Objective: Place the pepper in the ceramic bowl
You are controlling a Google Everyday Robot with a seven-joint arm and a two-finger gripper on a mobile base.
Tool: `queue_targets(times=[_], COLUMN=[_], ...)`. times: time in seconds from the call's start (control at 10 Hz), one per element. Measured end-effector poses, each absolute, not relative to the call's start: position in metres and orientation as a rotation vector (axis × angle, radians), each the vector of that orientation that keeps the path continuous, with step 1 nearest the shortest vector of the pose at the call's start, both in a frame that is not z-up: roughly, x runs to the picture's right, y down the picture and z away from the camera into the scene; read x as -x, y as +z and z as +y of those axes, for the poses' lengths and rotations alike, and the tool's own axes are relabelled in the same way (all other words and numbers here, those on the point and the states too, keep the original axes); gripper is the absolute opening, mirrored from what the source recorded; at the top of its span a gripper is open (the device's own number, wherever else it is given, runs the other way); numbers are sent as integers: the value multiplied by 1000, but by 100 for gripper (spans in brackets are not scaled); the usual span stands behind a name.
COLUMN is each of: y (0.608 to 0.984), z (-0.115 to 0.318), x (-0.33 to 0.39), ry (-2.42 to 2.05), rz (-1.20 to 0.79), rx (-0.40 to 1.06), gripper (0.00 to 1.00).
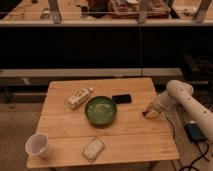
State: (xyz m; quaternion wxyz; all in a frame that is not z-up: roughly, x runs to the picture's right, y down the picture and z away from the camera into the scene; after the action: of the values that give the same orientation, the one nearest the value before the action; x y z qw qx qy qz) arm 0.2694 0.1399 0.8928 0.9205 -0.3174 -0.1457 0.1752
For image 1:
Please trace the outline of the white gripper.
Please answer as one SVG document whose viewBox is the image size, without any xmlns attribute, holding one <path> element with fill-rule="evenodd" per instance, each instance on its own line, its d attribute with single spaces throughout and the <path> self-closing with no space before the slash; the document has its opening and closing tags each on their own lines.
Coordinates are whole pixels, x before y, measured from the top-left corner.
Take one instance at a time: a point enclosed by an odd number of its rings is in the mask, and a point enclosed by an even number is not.
<svg viewBox="0 0 213 171">
<path fill-rule="evenodd" d="M 174 104 L 174 100 L 167 92 L 158 94 L 153 100 L 153 109 L 157 112 L 164 112 Z"/>
</svg>

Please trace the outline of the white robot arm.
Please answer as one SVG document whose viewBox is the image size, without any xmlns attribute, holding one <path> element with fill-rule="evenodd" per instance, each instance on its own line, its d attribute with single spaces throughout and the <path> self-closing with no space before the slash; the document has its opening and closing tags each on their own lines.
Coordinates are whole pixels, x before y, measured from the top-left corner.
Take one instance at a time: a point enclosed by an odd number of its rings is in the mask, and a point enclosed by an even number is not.
<svg viewBox="0 0 213 171">
<path fill-rule="evenodd" d="M 193 96 L 193 87 L 179 80 L 171 80 L 166 90 L 153 100 L 153 108 L 162 112 L 178 103 L 194 119 L 208 140 L 213 142 L 213 113 Z"/>
</svg>

